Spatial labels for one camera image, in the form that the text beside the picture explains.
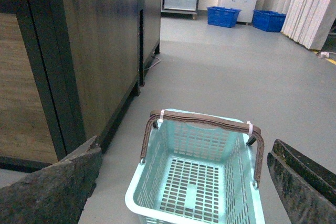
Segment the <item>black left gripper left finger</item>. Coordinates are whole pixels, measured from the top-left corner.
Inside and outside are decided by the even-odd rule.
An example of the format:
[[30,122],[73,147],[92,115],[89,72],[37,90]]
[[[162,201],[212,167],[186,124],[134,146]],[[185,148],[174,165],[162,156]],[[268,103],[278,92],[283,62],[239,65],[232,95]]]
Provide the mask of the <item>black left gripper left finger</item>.
[[78,223],[102,165],[98,137],[1,188],[1,223]]

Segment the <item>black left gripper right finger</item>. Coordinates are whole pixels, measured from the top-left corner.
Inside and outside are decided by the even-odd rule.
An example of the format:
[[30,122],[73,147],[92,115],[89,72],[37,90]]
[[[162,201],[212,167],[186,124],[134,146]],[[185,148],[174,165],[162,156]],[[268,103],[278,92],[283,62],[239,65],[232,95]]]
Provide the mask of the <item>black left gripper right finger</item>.
[[267,166],[291,223],[335,223],[335,174],[276,139]]

